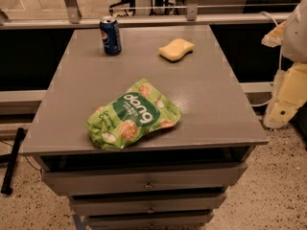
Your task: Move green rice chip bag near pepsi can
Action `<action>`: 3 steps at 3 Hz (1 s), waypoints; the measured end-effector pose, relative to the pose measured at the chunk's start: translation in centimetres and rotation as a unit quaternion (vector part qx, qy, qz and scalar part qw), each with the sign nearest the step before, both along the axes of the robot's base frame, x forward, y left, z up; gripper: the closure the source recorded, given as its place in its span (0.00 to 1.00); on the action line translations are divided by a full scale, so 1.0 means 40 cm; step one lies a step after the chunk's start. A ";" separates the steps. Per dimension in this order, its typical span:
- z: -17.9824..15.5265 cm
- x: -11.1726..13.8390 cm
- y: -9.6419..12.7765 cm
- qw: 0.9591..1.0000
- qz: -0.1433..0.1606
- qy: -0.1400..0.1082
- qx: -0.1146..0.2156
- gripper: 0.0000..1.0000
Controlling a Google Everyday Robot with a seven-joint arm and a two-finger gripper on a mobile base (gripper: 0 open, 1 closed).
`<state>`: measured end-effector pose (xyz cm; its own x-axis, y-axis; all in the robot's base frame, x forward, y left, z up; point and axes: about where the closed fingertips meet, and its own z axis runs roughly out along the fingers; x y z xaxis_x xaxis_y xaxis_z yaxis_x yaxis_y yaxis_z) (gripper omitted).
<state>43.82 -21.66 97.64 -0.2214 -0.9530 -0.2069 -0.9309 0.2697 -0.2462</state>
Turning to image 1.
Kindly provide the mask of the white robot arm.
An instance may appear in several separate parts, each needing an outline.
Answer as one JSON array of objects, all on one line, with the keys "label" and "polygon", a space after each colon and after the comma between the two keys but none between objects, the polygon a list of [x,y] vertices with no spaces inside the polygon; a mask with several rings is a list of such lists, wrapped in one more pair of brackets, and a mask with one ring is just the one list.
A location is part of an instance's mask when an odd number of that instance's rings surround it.
[{"label": "white robot arm", "polygon": [[268,128],[282,128],[307,102],[307,0],[301,0],[287,20],[262,39],[268,47],[281,46],[281,54],[293,62],[274,76],[272,99],[263,123]]}]

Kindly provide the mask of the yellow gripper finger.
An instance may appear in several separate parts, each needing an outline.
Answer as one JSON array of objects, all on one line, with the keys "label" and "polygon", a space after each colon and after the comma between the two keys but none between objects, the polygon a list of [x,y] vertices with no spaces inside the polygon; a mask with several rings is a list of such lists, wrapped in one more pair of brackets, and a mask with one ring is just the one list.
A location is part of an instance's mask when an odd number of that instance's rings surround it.
[{"label": "yellow gripper finger", "polygon": [[295,105],[271,101],[266,109],[263,123],[268,128],[282,128],[290,122],[297,111],[298,108]]},{"label": "yellow gripper finger", "polygon": [[275,26],[268,34],[266,34],[261,43],[268,47],[279,46],[282,42],[283,31],[285,28],[286,22],[282,22]]}]

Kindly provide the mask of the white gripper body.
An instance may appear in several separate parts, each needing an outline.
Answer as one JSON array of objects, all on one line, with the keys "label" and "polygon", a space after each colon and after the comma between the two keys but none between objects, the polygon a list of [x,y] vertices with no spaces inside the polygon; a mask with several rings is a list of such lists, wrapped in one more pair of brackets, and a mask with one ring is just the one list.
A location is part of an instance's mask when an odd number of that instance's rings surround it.
[{"label": "white gripper body", "polygon": [[307,64],[295,62],[287,71],[278,70],[273,107],[299,109],[307,102]]}]

